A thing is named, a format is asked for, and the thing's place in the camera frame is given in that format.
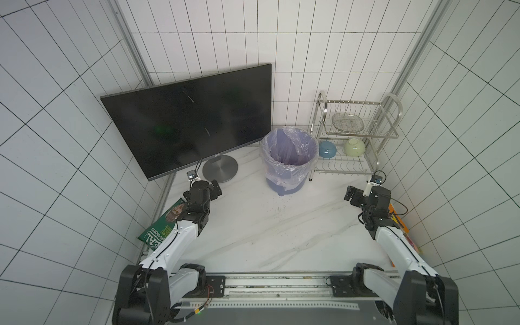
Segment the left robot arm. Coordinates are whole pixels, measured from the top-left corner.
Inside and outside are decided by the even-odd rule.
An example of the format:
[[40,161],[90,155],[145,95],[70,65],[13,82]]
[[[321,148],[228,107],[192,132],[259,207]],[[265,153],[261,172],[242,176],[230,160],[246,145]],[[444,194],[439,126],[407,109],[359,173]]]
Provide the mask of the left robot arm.
[[128,265],[120,274],[112,313],[113,324],[183,323],[207,308],[209,302],[179,318],[182,299],[186,295],[207,295],[215,291],[207,283],[205,268],[177,262],[191,242],[207,225],[211,201],[222,195],[217,180],[197,180],[184,196],[187,200],[175,219],[176,228],[138,265]]

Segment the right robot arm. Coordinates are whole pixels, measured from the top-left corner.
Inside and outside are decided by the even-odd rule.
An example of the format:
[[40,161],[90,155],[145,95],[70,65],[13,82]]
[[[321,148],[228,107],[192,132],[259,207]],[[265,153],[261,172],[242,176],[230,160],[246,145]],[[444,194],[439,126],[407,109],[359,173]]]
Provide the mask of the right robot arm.
[[396,282],[379,266],[358,263],[352,272],[353,292],[377,295],[391,308],[397,324],[458,324],[457,285],[440,276],[407,239],[389,209],[391,192],[374,183],[363,190],[348,186],[344,199],[360,208],[360,222],[401,277]]

